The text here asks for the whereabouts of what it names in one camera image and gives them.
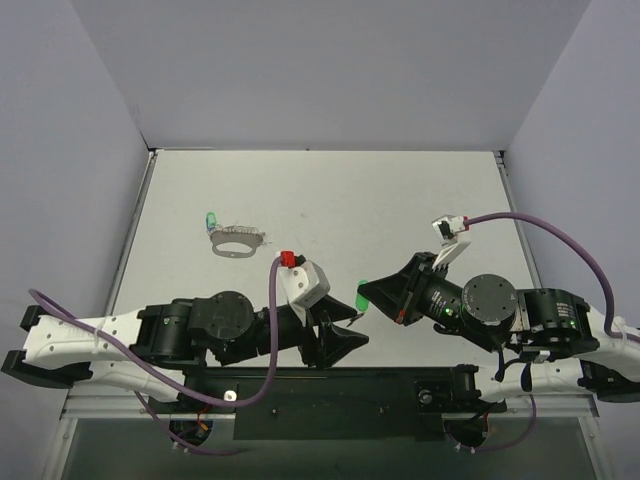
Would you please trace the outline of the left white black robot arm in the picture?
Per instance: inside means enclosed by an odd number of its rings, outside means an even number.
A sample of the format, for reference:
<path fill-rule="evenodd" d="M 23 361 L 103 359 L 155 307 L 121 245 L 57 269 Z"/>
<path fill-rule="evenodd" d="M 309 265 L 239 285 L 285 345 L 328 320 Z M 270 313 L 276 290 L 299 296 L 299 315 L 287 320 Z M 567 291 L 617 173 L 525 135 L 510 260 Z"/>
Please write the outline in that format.
<path fill-rule="evenodd" d="M 224 291 L 121 315 L 74 319 L 40 297 L 20 322 L 27 333 L 24 346 L 7 353 L 1 370 L 49 389 L 96 383 L 134 390 L 186 412 L 203 403 L 248 406 L 273 383 L 279 351 L 296 348 L 305 366 L 326 369 L 366 345 L 368 336 L 338 325 L 358 316 L 329 295 L 300 311 L 290 305 L 256 310 L 246 296 Z M 263 386 L 246 399 L 230 393 L 216 398 L 195 380 L 209 372 L 208 355 L 222 366 L 269 356 Z"/>

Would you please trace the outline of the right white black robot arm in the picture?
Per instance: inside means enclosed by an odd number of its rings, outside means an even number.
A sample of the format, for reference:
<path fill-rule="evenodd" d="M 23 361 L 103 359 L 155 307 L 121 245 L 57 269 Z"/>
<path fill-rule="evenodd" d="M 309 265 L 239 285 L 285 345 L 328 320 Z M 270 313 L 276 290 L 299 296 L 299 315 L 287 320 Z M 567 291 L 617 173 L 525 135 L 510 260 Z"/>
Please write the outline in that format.
<path fill-rule="evenodd" d="M 436 259 L 419 252 L 399 272 L 359 286 L 358 293 L 396 324 L 427 318 L 437 333 L 498 355 L 496 367 L 476 367 L 473 376 L 447 383 L 453 406 L 586 392 L 602 402 L 638 402 L 639 349 L 623 321 L 607 332 L 604 316 L 583 298 L 561 289 L 517 289 L 495 274 L 459 286 Z"/>

